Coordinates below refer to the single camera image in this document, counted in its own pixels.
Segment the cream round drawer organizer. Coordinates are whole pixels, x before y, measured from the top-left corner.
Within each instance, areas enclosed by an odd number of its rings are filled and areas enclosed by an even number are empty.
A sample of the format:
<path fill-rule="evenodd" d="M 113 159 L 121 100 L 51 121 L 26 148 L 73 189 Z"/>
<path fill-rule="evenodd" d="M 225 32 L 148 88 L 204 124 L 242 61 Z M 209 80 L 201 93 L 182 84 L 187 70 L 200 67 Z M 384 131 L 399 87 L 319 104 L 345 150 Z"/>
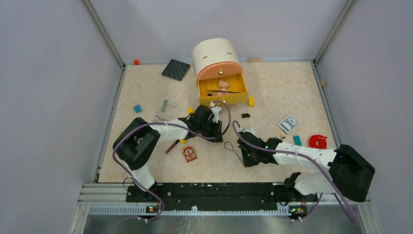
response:
<path fill-rule="evenodd" d="M 224 38 L 207 39 L 197 44 L 192 51 L 192 65 L 198 80 L 243 72 L 233 44 Z"/>

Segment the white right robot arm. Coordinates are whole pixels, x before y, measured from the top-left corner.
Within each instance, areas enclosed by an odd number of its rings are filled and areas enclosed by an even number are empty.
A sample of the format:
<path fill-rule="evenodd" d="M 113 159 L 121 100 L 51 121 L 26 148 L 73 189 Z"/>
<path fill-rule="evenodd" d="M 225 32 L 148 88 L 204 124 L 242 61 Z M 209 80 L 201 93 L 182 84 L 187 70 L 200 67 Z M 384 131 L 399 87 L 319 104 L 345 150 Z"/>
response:
<path fill-rule="evenodd" d="M 311 170 L 286 179 L 286 196 L 292 201 L 309 194 L 336 194 L 355 202 L 366 200 L 375 168 L 353 147 L 317 149 L 287 143 L 278 138 L 267 142 L 252 131 L 235 129 L 247 166 L 259 163 L 293 165 Z"/>

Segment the black wire loop tool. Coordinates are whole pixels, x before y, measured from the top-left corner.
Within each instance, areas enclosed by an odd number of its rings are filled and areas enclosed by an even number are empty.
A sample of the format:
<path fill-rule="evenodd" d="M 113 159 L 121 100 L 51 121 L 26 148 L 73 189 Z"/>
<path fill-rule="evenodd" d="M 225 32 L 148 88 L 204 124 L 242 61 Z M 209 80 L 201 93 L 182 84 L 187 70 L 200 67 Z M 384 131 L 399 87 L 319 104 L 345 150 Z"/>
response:
<path fill-rule="evenodd" d="M 234 146 L 233 146 L 233 144 L 231 143 L 231 142 L 229 142 L 229 141 L 226 141 L 226 142 L 224 142 L 224 148 L 226 149 L 226 150 L 228 150 L 228 151 L 231 151 L 231 152 L 233 152 L 236 156 L 237 156 L 237 158 L 239 159 L 239 161 L 243 164 L 244 162 L 243 162 L 243 160 L 242 160 L 242 158 L 238 155 L 238 153 L 235 151 L 235 148 L 234 148 Z"/>

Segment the yellow drawer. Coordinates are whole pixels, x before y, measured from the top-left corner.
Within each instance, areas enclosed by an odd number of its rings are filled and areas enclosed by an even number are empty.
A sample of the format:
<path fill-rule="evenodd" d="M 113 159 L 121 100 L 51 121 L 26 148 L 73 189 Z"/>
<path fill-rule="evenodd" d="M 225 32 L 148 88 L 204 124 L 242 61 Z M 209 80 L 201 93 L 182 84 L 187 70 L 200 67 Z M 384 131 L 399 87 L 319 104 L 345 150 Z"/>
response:
<path fill-rule="evenodd" d="M 208 106 L 212 101 L 220 100 L 226 104 L 247 102 L 248 89 L 243 73 L 222 78 L 197 80 L 199 103 Z"/>

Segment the beige makeup sponge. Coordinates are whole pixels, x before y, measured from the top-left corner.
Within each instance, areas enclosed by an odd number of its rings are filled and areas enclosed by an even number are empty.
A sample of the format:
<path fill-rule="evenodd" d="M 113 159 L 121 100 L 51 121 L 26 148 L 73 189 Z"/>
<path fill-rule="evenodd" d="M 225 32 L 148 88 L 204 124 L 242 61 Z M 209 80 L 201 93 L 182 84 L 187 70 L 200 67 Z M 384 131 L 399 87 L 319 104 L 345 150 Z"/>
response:
<path fill-rule="evenodd" d="M 222 88 L 227 89 L 227 88 L 230 87 L 230 84 L 225 80 L 220 80 L 219 83 L 218 83 L 218 87 L 220 89 L 222 89 Z"/>

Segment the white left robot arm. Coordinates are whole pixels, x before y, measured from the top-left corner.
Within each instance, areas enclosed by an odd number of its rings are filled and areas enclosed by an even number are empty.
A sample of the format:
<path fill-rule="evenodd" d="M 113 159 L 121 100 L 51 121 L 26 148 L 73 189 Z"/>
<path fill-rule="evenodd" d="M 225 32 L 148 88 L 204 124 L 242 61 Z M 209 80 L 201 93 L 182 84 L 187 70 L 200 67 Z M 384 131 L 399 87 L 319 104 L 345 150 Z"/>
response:
<path fill-rule="evenodd" d="M 113 144 L 113 160 L 139 186 L 137 194 L 144 201 L 156 196 L 155 179 L 147 162 L 159 142 L 187 140 L 194 137 L 222 142 L 226 130 L 219 119 L 222 112 L 218 101 L 200 105 L 187 117 L 173 121 L 147 122 L 135 118 Z"/>

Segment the black makeup brush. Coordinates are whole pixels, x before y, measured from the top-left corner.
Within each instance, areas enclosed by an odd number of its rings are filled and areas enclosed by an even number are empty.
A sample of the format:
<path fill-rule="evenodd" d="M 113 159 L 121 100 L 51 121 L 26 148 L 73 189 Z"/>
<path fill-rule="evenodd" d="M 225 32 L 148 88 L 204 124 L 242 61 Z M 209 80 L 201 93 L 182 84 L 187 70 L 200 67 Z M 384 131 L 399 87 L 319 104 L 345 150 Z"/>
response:
<path fill-rule="evenodd" d="M 223 95 L 230 95 L 230 94 L 240 94 L 241 92 L 237 91 L 228 91 L 228 90 L 207 90 L 207 96 L 223 96 Z"/>

